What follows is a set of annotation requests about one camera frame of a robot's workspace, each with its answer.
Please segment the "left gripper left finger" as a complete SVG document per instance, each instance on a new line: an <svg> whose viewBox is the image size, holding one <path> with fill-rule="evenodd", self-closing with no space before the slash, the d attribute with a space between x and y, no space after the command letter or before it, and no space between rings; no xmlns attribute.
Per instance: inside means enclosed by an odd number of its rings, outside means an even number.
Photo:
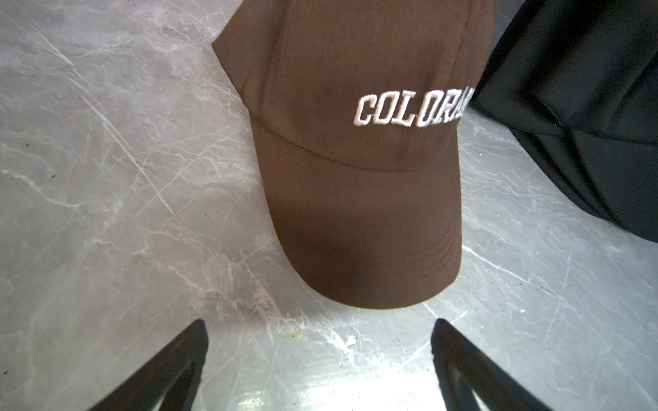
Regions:
<svg viewBox="0 0 658 411"><path fill-rule="evenodd" d="M206 324L195 320L92 409L192 409L208 346Z"/></svg>

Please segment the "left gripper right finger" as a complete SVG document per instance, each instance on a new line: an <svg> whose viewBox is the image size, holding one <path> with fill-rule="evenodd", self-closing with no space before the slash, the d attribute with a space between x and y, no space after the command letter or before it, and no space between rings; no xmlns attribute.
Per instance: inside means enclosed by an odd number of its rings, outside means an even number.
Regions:
<svg viewBox="0 0 658 411"><path fill-rule="evenodd" d="M436 320L431 347L447 410L479 410L480 402L489 410L551 410L447 320Z"/></svg>

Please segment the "brown Colorado cap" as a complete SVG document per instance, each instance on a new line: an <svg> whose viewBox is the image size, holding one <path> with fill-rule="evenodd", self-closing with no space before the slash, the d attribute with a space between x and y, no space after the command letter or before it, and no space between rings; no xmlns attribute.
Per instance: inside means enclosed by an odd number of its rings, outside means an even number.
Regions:
<svg viewBox="0 0 658 411"><path fill-rule="evenodd" d="M312 289L405 308L459 274L458 125L495 1L243 2L212 47L248 109L284 253Z"/></svg>

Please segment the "black R cap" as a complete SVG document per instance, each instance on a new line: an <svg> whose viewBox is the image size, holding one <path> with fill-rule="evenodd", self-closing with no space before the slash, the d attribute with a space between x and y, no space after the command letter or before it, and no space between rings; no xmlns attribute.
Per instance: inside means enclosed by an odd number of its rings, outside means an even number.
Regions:
<svg viewBox="0 0 658 411"><path fill-rule="evenodd" d="M524 2L471 104L582 210L656 240L656 2Z"/></svg>

